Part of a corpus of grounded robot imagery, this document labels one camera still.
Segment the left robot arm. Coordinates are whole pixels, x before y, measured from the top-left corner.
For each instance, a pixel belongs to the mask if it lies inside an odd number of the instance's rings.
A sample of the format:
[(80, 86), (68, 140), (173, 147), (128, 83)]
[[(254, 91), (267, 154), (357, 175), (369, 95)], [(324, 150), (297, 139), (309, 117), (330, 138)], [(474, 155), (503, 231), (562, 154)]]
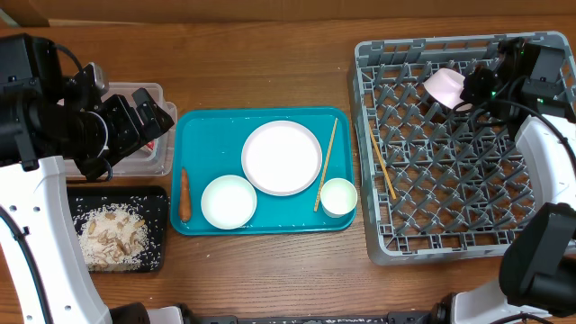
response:
[(64, 46), (26, 33), (1, 40), (1, 249), (27, 323), (192, 323), (183, 304), (107, 307), (68, 205), (65, 163), (90, 182), (174, 125), (149, 92), (109, 94), (94, 63), (64, 76)]

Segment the red snack wrapper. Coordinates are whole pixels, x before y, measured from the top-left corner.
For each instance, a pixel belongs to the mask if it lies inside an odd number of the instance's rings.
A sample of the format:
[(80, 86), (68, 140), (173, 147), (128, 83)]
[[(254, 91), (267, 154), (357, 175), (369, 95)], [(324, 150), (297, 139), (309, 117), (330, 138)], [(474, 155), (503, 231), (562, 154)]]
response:
[(148, 154), (152, 154), (155, 150), (157, 141), (154, 139), (151, 142), (145, 144), (143, 147), (141, 147), (140, 149)]

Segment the white bowl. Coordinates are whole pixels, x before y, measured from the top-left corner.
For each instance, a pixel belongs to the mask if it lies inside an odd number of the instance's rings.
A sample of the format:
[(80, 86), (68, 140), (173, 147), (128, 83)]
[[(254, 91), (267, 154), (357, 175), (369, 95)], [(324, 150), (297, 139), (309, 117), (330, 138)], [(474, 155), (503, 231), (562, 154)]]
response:
[(202, 214), (220, 230), (234, 230), (246, 225), (256, 208), (255, 188), (238, 175), (220, 176), (212, 180), (202, 193)]

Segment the wooden chopstick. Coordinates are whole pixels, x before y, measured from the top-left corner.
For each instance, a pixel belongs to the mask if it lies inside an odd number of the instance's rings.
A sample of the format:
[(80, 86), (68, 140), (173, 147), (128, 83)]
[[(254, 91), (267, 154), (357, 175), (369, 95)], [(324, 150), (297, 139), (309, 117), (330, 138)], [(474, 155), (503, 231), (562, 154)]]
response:
[(316, 200), (315, 200), (315, 204), (314, 204), (314, 209), (313, 209), (314, 212), (317, 212), (319, 209), (319, 206), (320, 206), (321, 190), (322, 190), (322, 187), (325, 183), (326, 173), (328, 171), (329, 160), (331, 157), (331, 152), (332, 152), (332, 148), (333, 148), (334, 138), (336, 136), (337, 127), (338, 127), (338, 118), (336, 118), (334, 120), (334, 123), (333, 123), (332, 132), (331, 132), (329, 143), (328, 143), (328, 149), (326, 152), (324, 165), (323, 165), (322, 173), (321, 173), (321, 177), (320, 177), (319, 188), (318, 188), (318, 192), (317, 192)]
[(390, 191), (390, 196), (393, 200), (396, 200), (397, 194), (396, 194), (394, 187), (392, 186), (392, 181), (391, 181), (390, 175), (388, 173), (387, 165), (383, 159), (383, 151), (382, 151), (382, 148), (380, 146), (379, 140), (374, 135), (374, 130), (372, 129), (371, 125), (369, 125), (369, 136), (370, 136), (371, 142), (373, 144), (373, 149), (376, 151), (377, 159), (378, 159), (379, 164), (381, 166), (385, 183), (387, 185), (387, 188)]

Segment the large pink plate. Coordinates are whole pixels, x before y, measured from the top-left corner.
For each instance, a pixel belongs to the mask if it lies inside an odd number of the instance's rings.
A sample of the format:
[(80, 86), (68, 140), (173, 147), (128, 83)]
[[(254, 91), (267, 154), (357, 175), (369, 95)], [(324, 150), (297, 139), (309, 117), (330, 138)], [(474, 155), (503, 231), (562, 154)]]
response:
[(318, 177), (322, 149), (316, 136), (294, 121), (270, 121), (246, 139), (241, 165), (259, 191), (289, 196), (307, 189)]

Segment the white plastic cup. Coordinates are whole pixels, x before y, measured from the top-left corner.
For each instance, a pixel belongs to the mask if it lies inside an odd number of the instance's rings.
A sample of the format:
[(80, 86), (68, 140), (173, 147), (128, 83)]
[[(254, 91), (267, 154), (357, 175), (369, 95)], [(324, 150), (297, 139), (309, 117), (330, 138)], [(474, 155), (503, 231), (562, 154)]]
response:
[(320, 203), (330, 218), (344, 217), (356, 208), (356, 187), (345, 178), (332, 178), (322, 186)]

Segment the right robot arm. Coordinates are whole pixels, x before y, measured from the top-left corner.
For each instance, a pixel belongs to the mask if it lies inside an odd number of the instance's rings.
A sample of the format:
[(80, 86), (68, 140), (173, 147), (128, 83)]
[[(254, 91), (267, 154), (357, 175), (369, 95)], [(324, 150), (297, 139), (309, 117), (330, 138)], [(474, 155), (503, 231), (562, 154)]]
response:
[(568, 58), (560, 47), (503, 40), (495, 68), (463, 75), (441, 68), (426, 91), (456, 114), (485, 111), (505, 124), (522, 154), (536, 213), (506, 250), (497, 280), (445, 297), (433, 323), (510, 323), (575, 312), (575, 112), (560, 92)]

